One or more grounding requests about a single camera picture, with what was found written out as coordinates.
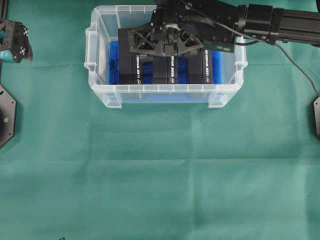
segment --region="black cable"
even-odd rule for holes
[[[286,52],[286,50],[284,50],[284,48],[283,48],[282,46],[280,46],[280,45],[278,45],[278,44],[274,44],[274,46],[276,46],[277,48],[279,48],[279,49],[283,52],[283,54],[290,60],[290,62],[291,62],[293,65],[295,65],[295,66],[305,75],[305,77],[306,77],[306,78],[309,80],[309,82],[311,83],[313,90],[314,90],[314,91],[316,92],[316,94],[320,97],[320,92],[317,90],[317,88],[316,88],[316,86],[315,86],[315,83],[314,83],[314,81],[312,80],[312,78],[309,76],[309,74],[306,73],[305,70],[304,70],[302,67],[300,67],[300,66],[292,59],[291,56],[289,56],[289,54]]]
[[[201,23],[201,24],[207,24],[210,27],[215,27],[215,23],[211,19],[204,16],[187,15],[187,16],[183,16],[180,20],[182,22]]]
[[[180,2],[184,5],[186,5],[190,10],[196,12],[197,14],[200,14],[202,16],[204,16],[205,18],[207,19],[210,19],[212,22],[214,22],[216,25],[220,26],[220,27],[223,27],[224,29],[227,29],[229,30],[230,32],[236,34],[236,35],[239,35],[239,36],[242,36],[244,38],[247,38],[247,39],[251,39],[251,40],[254,40],[254,41],[258,41],[258,42],[261,42],[261,43],[267,43],[265,40],[261,40],[261,39],[258,39],[258,38],[254,38],[252,36],[249,36],[247,34],[244,34],[244,33],[241,33],[241,32],[238,32],[234,29],[232,29],[231,27],[228,27],[227,25],[224,25],[223,23],[220,23],[218,21],[216,21],[215,19],[211,18],[210,16],[208,16],[207,14],[203,13],[202,11],[200,10],[197,10],[195,9],[194,7],[188,5],[184,0],[180,0]]]
[[[226,25],[224,25],[224,24],[216,21],[215,19],[211,18],[210,16],[208,16],[208,15],[205,14],[205,13],[203,13],[202,11],[195,9],[194,7],[192,7],[192,6],[190,6],[189,4],[187,4],[184,0],[180,0],[180,2],[183,3],[185,6],[187,6],[190,10],[192,10],[192,11],[194,11],[194,12],[196,12],[196,13],[204,16],[204,17],[206,17],[207,19],[212,20],[216,25],[221,26],[221,27],[223,27],[224,29],[227,29],[227,30],[229,30],[230,32],[232,32],[232,33],[234,33],[234,34],[236,34],[236,35],[239,35],[239,36],[242,36],[242,37],[244,37],[244,38],[253,40],[252,42],[248,42],[248,43],[239,43],[239,44],[236,43],[237,45],[240,45],[240,46],[241,46],[241,45],[242,45],[242,46],[249,46],[249,45],[253,45],[253,44],[256,44],[256,43],[260,42],[260,43],[265,43],[265,44],[268,44],[268,45],[275,46],[275,47],[279,48],[279,49],[283,52],[283,54],[290,60],[290,62],[291,62],[294,66],[296,66],[296,67],[306,76],[306,78],[307,78],[307,79],[309,80],[309,82],[311,83],[313,90],[314,90],[314,91],[316,92],[316,94],[320,97],[320,93],[319,93],[319,91],[317,90],[317,88],[316,88],[316,86],[315,86],[315,83],[314,83],[314,81],[312,80],[312,78],[309,76],[309,74],[307,74],[307,73],[305,72],[305,70],[303,70],[302,67],[300,67],[300,66],[289,56],[289,54],[283,49],[282,46],[280,46],[280,45],[278,45],[278,44],[272,45],[272,44],[268,43],[267,41],[264,41],[264,40],[261,40],[261,39],[257,39],[257,38],[254,38],[254,37],[252,37],[252,36],[249,36],[249,35],[243,34],[243,33],[241,33],[241,32],[238,32],[238,31],[232,29],[231,27],[228,27],[228,26],[226,26]]]
[[[236,42],[235,45],[238,45],[238,46],[251,46],[251,45],[254,45],[254,44],[257,44],[259,43],[258,41],[251,41],[251,42],[246,42],[246,43],[240,43],[240,42]]]

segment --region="table surface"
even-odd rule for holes
[[[235,5],[249,0],[228,1]],[[313,0],[255,0],[316,11]],[[308,80],[276,48],[247,48],[245,83],[221,109],[108,109],[88,85],[85,29],[99,5],[151,0],[10,0],[34,60],[2,66],[17,100],[0,150],[8,240],[320,238],[320,141]],[[320,88],[320,48],[283,44]]]

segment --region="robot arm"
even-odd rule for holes
[[[192,55],[202,48],[233,52],[237,36],[320,46],[320,13],[218,0],[155,0],[150,23],[128,33],[130,51],[153,56]]]

